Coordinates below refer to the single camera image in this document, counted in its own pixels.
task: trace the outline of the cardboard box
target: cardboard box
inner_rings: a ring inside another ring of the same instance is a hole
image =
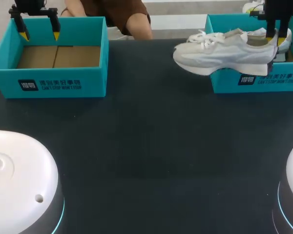
[[[206,33],[221,32],[240,28],[254,31],[266,28],[266,21],[250,18],[249,14],[208,15]],[[289,28],[292,30],[293,17]],[[215,93],[247,93],[247,92],[278,92],[293,91],[293,44],[287,62],[274,63],[272,71],[266,77],[241,74],[232,69],[221,69],[210,76]]]
[[[13,20],[0,43],[0,90],[5,98],[93,98],[106,93],[108,35],[104,17],[24,19],[30,40]]]

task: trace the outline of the dark tabletop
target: dark tabletop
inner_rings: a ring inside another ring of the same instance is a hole
[[[216,95],[180,40],[111,41],[103,99],[5,100],[0,130],[44,144],[68,234],[274,234],[293,93]]]

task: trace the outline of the person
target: person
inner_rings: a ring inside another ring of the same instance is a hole
[[[137,40],[152,39],[150,16],[142,0],[65,0],[62,17],[105,16],[108,26]]]

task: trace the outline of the shoe lace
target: shoe lace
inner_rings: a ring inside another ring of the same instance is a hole
[[[202,49],[208,49],[210,46],[216,44],[216,43],[224,43],[225,36],[223,33],[209,33],[206,34],[206,32],[199,30],[198,34],[191,35],[187,42],[192,43],[199,43],[201,44]]]

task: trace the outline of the printed logo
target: printed logo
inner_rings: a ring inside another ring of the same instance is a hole
[[[36,82],[33,79],[19,79],[19,84],[23,91],[38,91]]]
[[[256,77],[242,74],[238,85],[252,85],[255,82]]]

